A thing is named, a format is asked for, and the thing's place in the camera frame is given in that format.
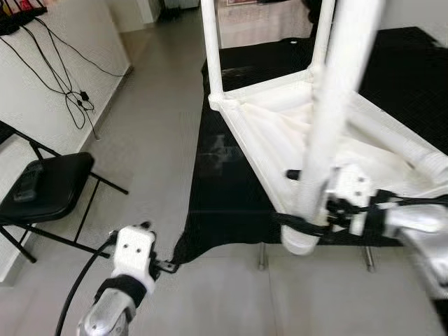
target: black folding chair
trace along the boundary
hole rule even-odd
[[[25,201],[18,201],[18,190],[20,189],[24,173],[20,175],[9,193],[5,196],[0,204],[0,234],[7,238],[7,240],[32,263],[36,262],[35,257],[22,246],[22,242],[28,231],[76,247],[77,249],[91,253],[96,252],[96,249],[79,244],[77,241],[81,230],[83,229],[85,219],[87,218],[99,183],[105,183],[125,195],[127,195],[128,192],[105,178],[93,173],[92,167],[94,159],[89,153],[60,155],[49,147],[44,146],[42,143],[37,142],[29,136],[17,131],[15,128],[0,121],[0,144],[14,134],[28,141],[38,158],[38,160],[28,164],[24,173],[36,166],[39,166],[39,169],[43,168],[43,170],[38,177],[35,188],[35,197]],[[39,150],[44,150],[49,154],[54,155],[54,157],[43,158]],[[97,182],[73,241],[32,225],[35,223],[56,221],[57,219],[61,219],[70,214],[75,208],[89,176],[95,178]],[[4,227],[6,225],[15,225],[19,228],[23,228],[25,231],[21,239],[16,240],[8,231],[6,231]],[[101,256],[108,258],[110,255],[102,253]]]

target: black cable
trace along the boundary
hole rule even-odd
[[[78,278],[76,278],[75,283],[71,287],[70,293],[67,296],[67,299],[65,300],[64,306],[62,308],[61,314],[59,315],[59,321],[57,322],[57,327],[55,331],[55,336],[60,336],[62,332],[62,328],[64,327],[65,318],[67,317],[67,312],[69,311],[71,301],[73,300],[76,291],[78,290],[79,285],[81,284],[81,281],[84,279],[84,276],[87,274],[88,270],[92,266],[93,262],[99,257],[102,251],[107,246],[114,245],[117,240],[117,232],[114,231],[111,236],[106,240],[104,244],[102,244],[90,257],[90,259],[87,261],[87,263],[84,265],[84,268],[81,270],[80,274],[78,275]]]
[[[13,10],[11,9],[11,6],[9,6],[9,3],[7,1],[5,1],[5,4],[6,4],[6,7],[8,7],[8,11],[9,11],[10,15],[12,15],[13,14]]]
[[[19,3],[17,2],[17,0],[13,0],[15,2],[15,5],[17,6],[17,9],[21,12],[22,8],[20,7]]]
[[[42,84],[44,84],[44,86],[46,88],[48,88],[50,91],[60,94],[60,95],[64,95],[64,100],[65,100],[65,105],[67,108],[67,111],[69,112],[69,115],[71,117],[71,119],[73,120],[73,123],[75,124],[76,128],[81,130],[84,128],[85,123],[86,123],[86,116],[87,119],[89,120],[90,125],[92,126],[92,131],[95,135],[95,138],[98,139],[98,136],[95,132],[95,128],[93,127],[93,123],[88,115],[88,111],[94,111],[95,106],[94,104],[89,100],[85,100],[83,95],[81,93],[83,92],[74,92],[73,91],[73,85],[70,81],[70,76],[69,76],[69,72],[67,70],[67,67],[65,66],[64,60],[62,59],[62,56],[59,52],[59,50],[57,49],[55,40],[52,36],[51,30],[48,29],[48,35],[52,41],[53,44],[53,48],[55,49],[57,56],[59,58],[59,61],[61,62],[62,68],[64,70],[65,76],[67,77],[67,83],[65,83],[64,79],[58,74],[58,72],[53,68],[53,66],[51,65],[50,61],[48,60],[48,58],[46,57],[45,53],[43,52],[42,48],[39,45],[39,42],[37,41],[37,38],[35,37],[35,35],[26,27],[22,26],[22,28],[28,33],[28,35],[31,37],[31,39],[33,40],[34,44],[37,47],[37,50],[39,52],[39,54],[42,56],[43,61],[46,63],[46,65],[48,66],[51,74],[53,75],[57,85],[60,88],[60,91],[57,89],[54,89],[52,87],[50,87],[49,84],[47,84],[42,77],[40,77],[37,72],[23,59],[23,57],[19,54],[19,52],[14,49],[14,47],[9,44],[8,42],[6,42],[3,38],[0,37],[0,39],[19,57],[19,59],[36,75],[36,77],[42,82]],[[87,102],[90,104],[90,108],[85,107],[83,105],[83,102]],[[81,124],[78,124],[78,122],[76,121],[75,117],[74,117],[74,112],[71,110],[70,108],[70,104],[74,105],[78,111],[80,112],[80,115],[82,116],[82,122]]]
[[[64,70],[64,72],[65,72],[65,74],[66,74],[66,77],[67,77],[67,80],[68,80],[68,84],[64,82],[64,80],[62,79],[62,77],[61,77],[61,76],[56,72],[56,70],[53,68],[53,66],[51,65],[50,61],[48,61],[46,55],[43,53],[43,50],[42,50],[42,48],[41,48],[40,45],[39,45],[39,42],[38,42],[37,39],[36,39],[35,35],[34,35],[31,31],[29,31],[28,28],[26,28],[26,27],[22,27],[22,28],[28,33],[28,35],[31,36],[31,38],[32,38],[32,40],[33,40],[33,42],[34,42],[34,44],[36,45],[36,47],[37,47],[39,53],[41,54],[41,56],[42,56],[42,58],[43,58],[43,61],[47,64],[49,70],[51,71],[53,77],[55,78],[57,84],[59,85],[59,88],[60,88],[61,91],[63,92],[64,98],[65,98],[65,105],[66,105],[66,107],[67,107],[67,111],[69,112],[69,114],[70,114],[70,116],[71,116],[71,119],[73,120],[73,123],[75,124],[76,128],[77,128],[78,130],[83,129],[83,128],[84,128],[84,125],[85,125],[85,115],[84,115],[84,112],[83,112],[83,111],[85,111],[85,107],[82,105],[82,103],[79,104],[79,102],[80,102],[80,98],[82,98],[82,95],[81,95],[80,93],[78,93],[78,92],[74,92],[74,91],[73,91],[73,85],[72,85],[72,83],[71,83],[71,81],[70,81],[70,77],[69,77],[67,68],[66,68],[65,63],[64,63],[64,61],[63,61],[63,59],[62,59],[62,56],[60,55],[59,50],[57,49],[57,46],[56,46],[56,44],[55,44],[55,41],[53,40],[53,37],[50,35],[50,38],[51,38],[51,40],[52,40],[53,47],[54,47],[55,50],[56,50],[57,56],[59,57],[59,60],[60,60],[61,65],[62,65],[62,68],[63,68],[63,70]],[[68,92],[65,92],[65,90],[64,90],[64,88],[62,87],[62,85],[61,85],[60,82],[62,82],[62,84],[64,84],[64,86],[67,88]],[[82,123],[81,123],[80,125],[76,122],[76,119],[75,119],[75,117],[74,117],[74,113],[73,113],[73,111],[70,109],[69,102],[71,102],[71,103],[72,103],[72,104],[79,110],[79,112],[80,112],[80,114],[81,114],[81,116],[82,116],[82,120],[83,120],[83,121],[82,121]]]
[[[41,54],[43,61],[47,64],[48,68],[50,69],[53,77],[56,80],[56,83],[59,85],[59,88],[61,89],[61,91],[63,91],[63,93],[65,94],[64,89],[62,88],[62,85],[60,83],[60,81],[65,85],[65,87],[67,88],[68,91],[71,91],[71,88],[64,82],[64,80],[62,79],[61,76],[59,76],[59,74],[56,72],[56,70],[54,70],[54,68],[52,67],[52,65],[50,64],[50,62],[48,61],[47,57],[45,56],[45,54],[43,53],[43,50],[41,48],[41,46],[39,45],[39,42],[37,41],[37,38],[35,37],[35,35],[33,33],[30,32],[30,30],[28,28],[26,28],[25,26],[21,26],[27,33],[28,35],[30,35],[31,39],[33,40],[34,44],[37,47],[37,50],[39,51],[39,53]]]
[[[36,75],[36,77],[42,82],[42,84],[44,84],[45,85],[45,87],[47,88],[47,89],[49,89],[50,91],[53,91],[53,92],[55,92],[55,93],[59,93],[60,95],[64,95],[65,93],[64,92],[59,92],[59,91],[57,91],[56,89],[53,89],[53,88],[51,88],[47,83],[45,83],[45,81],[42,79],[42,77],[40,77],[38,74],[37,74],[37,72],[27,63],[27,61],[25,61],[24,59],[23,59],[23,57],[22,56],[20,56],[20,54],[19,54],[19,52],[16,50],[16,49],[14,49],[14,47],[11,45],[11,44],[9,44],[8,42],[6,42],[5,40],[4,40],[4,38],[3,37],[1,37],[0,36],[0,40],[2,40],[18,57],[19,57],[19,59],[31,70],[31,71],[33,71],[33,73]]]
[[[116,75],[114,73],[110,73],[104,69],[102,69],[98,64],[96,64],[95,62],[91,61],[90,59],[88,59],[86,56],[84,56],[83,54],[81,54],[75,47],[73,47],[72,45],[70,45],[69,43],[67,43],[66,41],[64,41],[62,38],[60,38],[53,30],[51,30],[49,28],[49,26],[47,26],[47,24],[42,21],[41,19],[39,19],[38,17],[34,18],[37,22],[39,22],[41,25],[43,25],[49,33],[51,33],[56,39],[58,39],[60,42],[62,42],[63,44],[65,44],[67,47],[71,48],[73,51],[75,51],[75,53],[77,53],[79,56],[81,56],[85,61],[91,63],[92,65],[94,65],[95,67],[98,68],[98,70],[103,71],[105,74],[108,74],[110,76],[113,77],[125,77],[125,75]]]
[[[436,198],[401,197],[401,200],[397,201],[396,203],[400,206],[434,204],[434,205],[443,205],[444,207],[448,207],[448,195],[442,195],[442,196],[439,196]]]

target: metal table leg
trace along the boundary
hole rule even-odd
[[[258,269],[260,271],[266,268],[266,244],[260,243],[260,249],[258,250]]]
[[[363,255],[367,271],[374,273],[376,271],[375,260],[372,255],[372,248],[370,246],[363,247]]]

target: white wall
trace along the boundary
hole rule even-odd
[[[137,0],[106,0],[106,3],[119,32],[132,32],[144,28]]]
[[[157,21],[159,0],[106,0],[119,32],[144,29],[146,23]]]
[[[448,0],[388,0],[382,29],[418,26],[448,46]]]
[[[49,7],[49,13],[41,16],[41,19],[86,57],[110,72],[124,74],[130,65],[103,0],[61,0]],[[46,30],[37,22],[31,22],[27,27],[36,35],[50,62],[56,64]],[[45,81],[55,85],[30,36],[23,29],[3,38],[42,74]],[[95,122],[117,88],[120,78],[98,71],[63,45],[59,49],[70,72],[95,104]],[[64,97],[46,89],[2,41],[0,120],[61,153],[78,151],[90,133],[87,124],[82,130],[74,127]],[[0,201],[25,165],[35,159],[31,148],[24,141],[8,141],[0,146]],[[0,283],[17,254],[17,250],[0,237]]]

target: black remote control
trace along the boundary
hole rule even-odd
[[[15,202],[30,202],[36,199],[36,187],[42,172],[43,167],[40,163],[25,169],[14,194]]]

